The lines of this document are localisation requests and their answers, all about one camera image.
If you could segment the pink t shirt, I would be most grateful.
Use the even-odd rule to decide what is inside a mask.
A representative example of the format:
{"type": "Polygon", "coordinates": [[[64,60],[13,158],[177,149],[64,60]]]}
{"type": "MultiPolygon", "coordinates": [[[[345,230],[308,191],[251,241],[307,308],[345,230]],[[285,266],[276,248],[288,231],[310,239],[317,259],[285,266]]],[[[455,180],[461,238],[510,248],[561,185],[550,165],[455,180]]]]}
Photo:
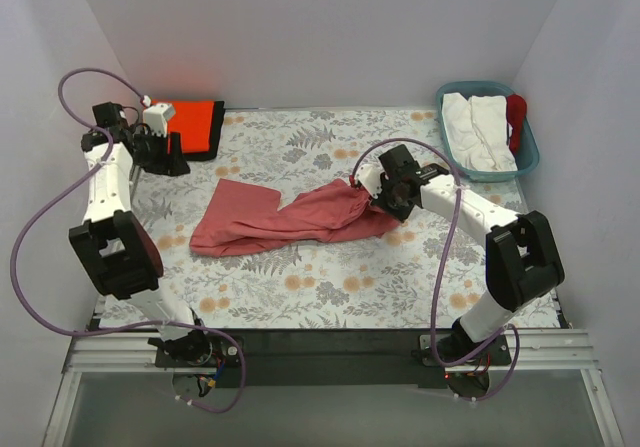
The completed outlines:
{"type": "Polygon", "coordinates": [[[400,225],[369,194],[336,179],[280,205],[281,193],[222,179],[195,228],[190,250],[209,257],[258,254],[298,241],[336,243],[381,237],[400,225]]]}

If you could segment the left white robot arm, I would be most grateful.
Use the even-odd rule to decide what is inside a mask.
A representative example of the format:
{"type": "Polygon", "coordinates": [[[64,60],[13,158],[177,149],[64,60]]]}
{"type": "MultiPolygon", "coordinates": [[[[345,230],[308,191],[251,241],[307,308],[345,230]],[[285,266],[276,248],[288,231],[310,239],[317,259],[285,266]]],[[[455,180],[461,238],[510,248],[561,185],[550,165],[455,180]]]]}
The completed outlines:
{"type": "Polygon", "coordinates": [[[99,129],[82,137],[81,149],[94,174],[83,221],[69,231],[71,246],[101,295],[129,303],[153,322],[159,335],[150,345],[178,362],[203,365],[213,355],[203,323],[161,284],[160,252],[131,204],[135,168],[169,177],[190,171],[180,134],[168,129],[175,109],[169,103],[151,105],[137,124],[127,121],[120,104],[107,102],[92,110],[99,129]]]}

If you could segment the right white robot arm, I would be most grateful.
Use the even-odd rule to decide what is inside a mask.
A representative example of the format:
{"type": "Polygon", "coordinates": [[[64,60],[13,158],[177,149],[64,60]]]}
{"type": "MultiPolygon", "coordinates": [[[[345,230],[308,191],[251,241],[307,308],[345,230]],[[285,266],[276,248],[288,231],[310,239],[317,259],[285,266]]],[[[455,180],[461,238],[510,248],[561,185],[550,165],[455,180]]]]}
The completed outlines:
{"type": "Polygon", "coordinates": [[[450,222],[485,252],[486,291],[453,324],[448,336],[433,336],[428,357],[456,366],[479,356],[509,321],[532,301],[565,280],[548,219],[500,207],[465,189],[459,177],[439,164],[420,166],[405,145],[380,155],[377,165],[358,167],[353,181],[373,206],[403,222],[416,208],[450,222]]]}

